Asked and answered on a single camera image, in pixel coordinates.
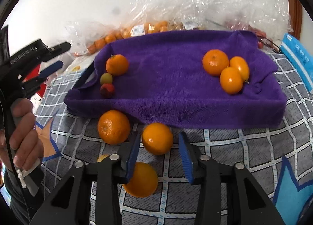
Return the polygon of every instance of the black sleeve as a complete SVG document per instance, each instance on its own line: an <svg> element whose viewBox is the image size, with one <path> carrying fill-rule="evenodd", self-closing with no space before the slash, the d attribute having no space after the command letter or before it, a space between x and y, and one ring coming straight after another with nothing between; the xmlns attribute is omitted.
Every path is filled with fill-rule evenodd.
<svg viewBox="0 0 313 225"><path fill-rule="evenodd" d="M40 174L41 178L38 179L37 182L35 182L37 185L40 185L42 179L43 179L43 172L41 171L40 167L37 167L34 172L36 174ZM29 224L28 221L28 215L27 215L27 209L24 201L23 194L20 190L19 184L14 176L14 174L6 170L4 174L4 183L5 187L8 191L8 193L11 196L11 205L10 208L12 209L13 213L15 214L16 218L25 225ZM41 188L39 188L37 194L35 197L33 197L28 189L23 189L25 199L29 208L29 216L30 219L34 216L34 214L37 212L38 208L43 203L43 192L41 191Z"/></svg>

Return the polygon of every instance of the purple fabric-covered tray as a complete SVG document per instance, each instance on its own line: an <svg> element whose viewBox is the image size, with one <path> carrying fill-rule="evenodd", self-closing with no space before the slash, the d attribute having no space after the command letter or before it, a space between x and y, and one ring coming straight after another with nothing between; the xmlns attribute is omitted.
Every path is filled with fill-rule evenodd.
<svg viewBox="0 0 313 225"><path fill-rule="evenodd" d="M248 62L250 83L240 94L226 94L219 78L204 71L202 58L211 49ZM123 54L130 65L125 75L114 78L113 99L103 99L100 76L112 54ZM272 74L277 65L257 49L251 32L173 31L119 40L100 51L94 67L96 77L70 90L64 100L78 116L97 118L116 109L143 123L234 129L277 126L286 107Z"/></svg>

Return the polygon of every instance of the blue star pattern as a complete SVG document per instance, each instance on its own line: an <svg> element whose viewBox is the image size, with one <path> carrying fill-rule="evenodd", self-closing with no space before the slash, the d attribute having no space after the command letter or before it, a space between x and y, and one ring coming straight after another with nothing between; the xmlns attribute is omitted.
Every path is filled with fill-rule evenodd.
<svg viewBox="0 0 313 225"><path fill-rule="evenodd" d="M283 157L273 203L286 225L297 224L299 216L306 203L311 200L312 194L313 180L299 185L288 159Z"/></svg>

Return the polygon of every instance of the purple cloth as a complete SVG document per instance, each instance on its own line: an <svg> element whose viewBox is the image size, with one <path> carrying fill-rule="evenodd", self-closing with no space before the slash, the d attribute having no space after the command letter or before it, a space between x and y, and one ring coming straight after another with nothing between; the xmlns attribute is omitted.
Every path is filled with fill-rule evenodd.
<svg viewBox="0 0 313 225"><path fill-rule="evenodd" d="M220 31L172 31L119 40L95 58L96 77L70 90L64 101L71 113L88 118L116 109L146 124L202 129L277 126L286 96L272 74L277 65L257 49L257 42L251 32ZM248 62L250 83L240 94L226 94L219 78L204 71L202 58L211 49ZM125 75L113 80L113 99L103 99L100 76L112 54L124 55L130 64Z"/></svg>

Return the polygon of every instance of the gray checkered tablecloth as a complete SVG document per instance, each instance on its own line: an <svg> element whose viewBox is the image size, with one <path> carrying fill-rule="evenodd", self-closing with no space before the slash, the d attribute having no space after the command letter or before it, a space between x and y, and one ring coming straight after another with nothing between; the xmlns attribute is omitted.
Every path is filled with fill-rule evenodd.
<svg viewBox="0 0 313 225"><path fill-rule="evenodd" d="M137 161L149 163L156 170L159 186L146 198L127 194L121 185L119 202L123 225L194 224L200 186L191 186L184 177L178 152L178 133L187 132L191 142L203 153L228 165L242 162L273 198L281 169L282 156L291 163L300 184L313 179L312 115L313 96L309 94L294 67L282 54L270 54L277 63L277 81L287 96L286 112L276 129L177 129L172 128L174 145L163 156L153 156L140 146ZM112 154L118 146L105 144L97 132L97 119L80 118L68 113L63 99L75 84L81 72L55 79L47 89L36 116L41 125L55 116L51 136L62 156L44 162L42 188L47 196L75 161L96 162L101 154ZM144 125L133 124L133 130L142 131ZM93 184L90 206L90 224L95 224L96 183ZM222 184L222 224L227 224L226 187Z"/></svg>

